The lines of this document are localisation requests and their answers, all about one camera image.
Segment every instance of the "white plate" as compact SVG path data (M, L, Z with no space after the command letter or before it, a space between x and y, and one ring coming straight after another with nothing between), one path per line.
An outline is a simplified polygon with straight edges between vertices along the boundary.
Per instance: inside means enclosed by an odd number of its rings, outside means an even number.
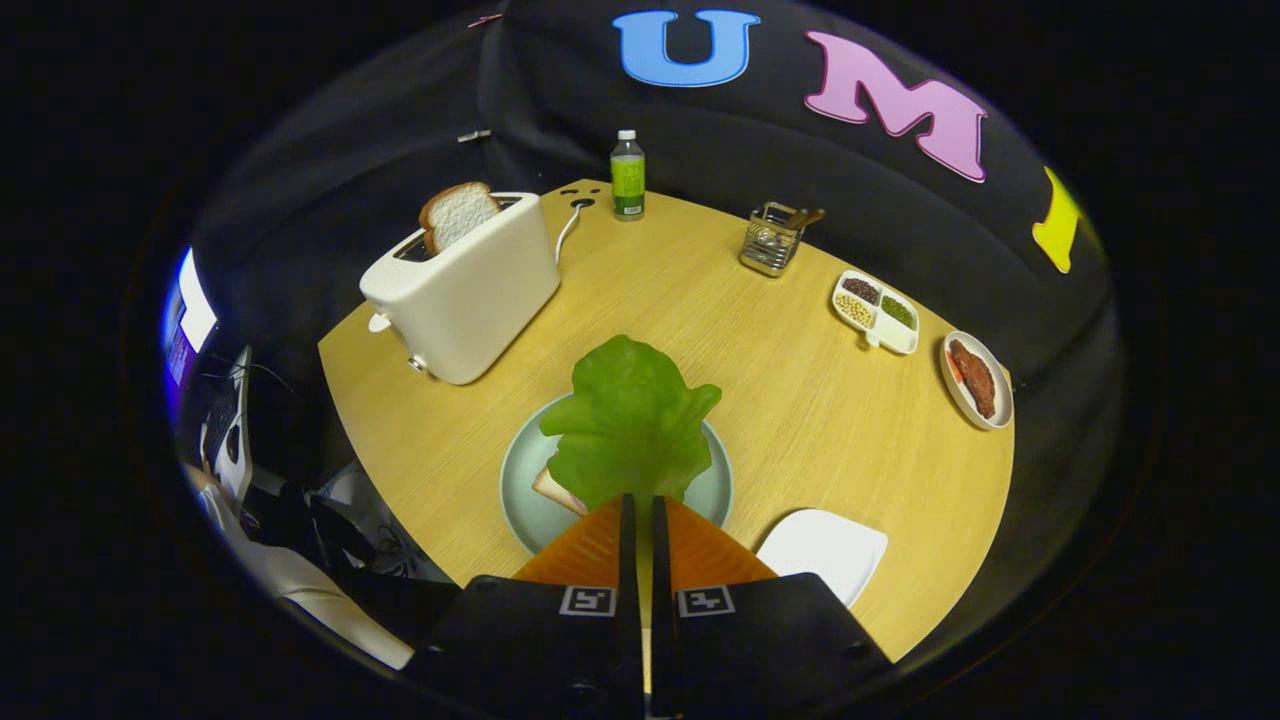
M568 395L548 402L525 421L507 448L498 478L502 516L520 544L534 555L580 519L554 500L534 491L534 478L547 466L547 460L556 455L561 438L544 436L538 429L538 423L553 405L566 397ZM728 464L724 443L705 420L703 434L712 451L712 466L689 484L685 505L716 523L716 527L723 528L733 506L733 470Z
M995 406L996 413L988 420L978 414L978 404L973 400L973 393L964 383L956 382L955 375L951 373L951 364L947 361L947 354L951 351L951 341L959 340L960 345L965 347L969 352L978 356L987 369L991 370L991 379L996 384L996 397ZM951 398L956 401L956 407L964 413L964 416L969 419L974 425L984 430L998 430L1009 424L1009 420L1014 418L1014 392L1009 388L1009 380L1005 379L1005 373L1000 370L1000 363L996 361L996 356L987 350L987 346L978 342L978 338L969 333L963 333L960 331L954 331L947 333L947 337L942 340L942 347L938 348L938 361L942 364L942 378L947 386L947 391L951 392Z
M814 573L851 607L888 548L888 536L826 510L796 510L756 556L778 575Z

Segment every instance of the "blue letter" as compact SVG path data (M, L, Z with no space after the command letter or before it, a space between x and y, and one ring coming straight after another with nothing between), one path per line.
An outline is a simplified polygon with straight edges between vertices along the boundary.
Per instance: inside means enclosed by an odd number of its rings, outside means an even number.
M707 87L728 82L746 69L746 28L760 22L737 10L699 10L694 17L712 26L712 56L686 65L667 56L667 23L676 19L671 10L631 13L613 20L622 31L622 69L649 85L667 87Z

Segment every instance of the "bread slice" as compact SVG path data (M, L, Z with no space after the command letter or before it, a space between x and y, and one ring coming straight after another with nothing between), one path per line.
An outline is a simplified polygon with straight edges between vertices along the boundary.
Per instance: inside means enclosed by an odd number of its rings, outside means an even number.
M543 471L538 473L538 477L534 478L534 492L554 500L579 515L586 516L586 503L573 497L573 493L553 480L552 471L547 468L543 468Z
M436 193L417 215L426 231L422 237L426 250L433 258L439 255L500 210L483 182L465 182Z

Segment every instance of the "lettuce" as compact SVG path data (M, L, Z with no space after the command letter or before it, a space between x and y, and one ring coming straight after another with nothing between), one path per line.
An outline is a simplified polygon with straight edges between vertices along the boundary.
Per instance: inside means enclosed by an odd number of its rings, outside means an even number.
M684 501L712 465L701 424L719 398L712 384L690 389L653 346L616 336L577 361L573 395L543 416L543 434L564 436L547 466L591 510L625 492L637 507L659 495Z

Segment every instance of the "table surface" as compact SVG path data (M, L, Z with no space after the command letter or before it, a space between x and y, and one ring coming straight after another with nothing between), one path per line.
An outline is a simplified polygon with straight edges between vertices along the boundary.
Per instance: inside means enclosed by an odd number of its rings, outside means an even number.
M570 188L579 192L562 193ZM919 348L872 348L831 306L836 279L852 268L844 260L801 245L786 273L768 278L737 260L745 218L649 192L645 218L622 223L609 192L579 181L543 196L552 242L571 200L596 202L564 241L559 290L474 383L412 370L393 333L369 332L367 302L320 341L369 477L458 584L513 574L530 555L498 496L507 446L539 407L572 391L582 355L625 333L669 355L690 387L723 389L708 421L733 466L724 529L735 539L759 550L778 520L805 507L888 536L851 610L897 661L973 580L1009 493L1012 423L974 428L943 384L938 346L955 328L893 288L919 313Z

